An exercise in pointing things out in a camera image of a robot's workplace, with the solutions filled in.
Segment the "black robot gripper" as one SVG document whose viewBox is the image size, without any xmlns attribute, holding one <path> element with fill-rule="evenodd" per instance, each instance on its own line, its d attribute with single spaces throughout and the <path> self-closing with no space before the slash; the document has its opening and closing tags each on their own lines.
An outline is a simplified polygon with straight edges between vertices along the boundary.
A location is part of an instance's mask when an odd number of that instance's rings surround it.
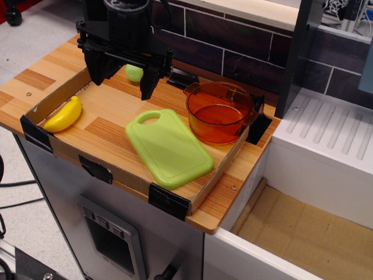
<svg viewBox="0 0 373 280">
<path fill-rule="evenodd" d="M 172 70 L 174 51 L 153 33 L 145 13 L 122 16 L 108 12 L 107 20 L 76 22 L 80 33 L 78 47 L 92 81 L 100 86 L 124 64 L 143 69 L 141 100 L 149 100 L 160 79 Z"/>
</svg>

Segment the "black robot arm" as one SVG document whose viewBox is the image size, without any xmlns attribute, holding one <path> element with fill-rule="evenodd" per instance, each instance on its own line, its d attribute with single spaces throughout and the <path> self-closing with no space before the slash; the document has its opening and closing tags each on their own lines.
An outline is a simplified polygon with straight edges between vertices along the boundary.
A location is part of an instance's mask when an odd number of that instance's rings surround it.
<svg viewBox="0 0 373 280">
<path fill-rule="evenodd" d="M 149 100 L 160 79 L 170 76 L 174 50 L 153 33 L 152 1 L 83 1 L 84 19 L 76 22 L 78 47 L 91 80 L 101 85 L 125 64 L 143 69 L 142 100 Z"/>
</svg>

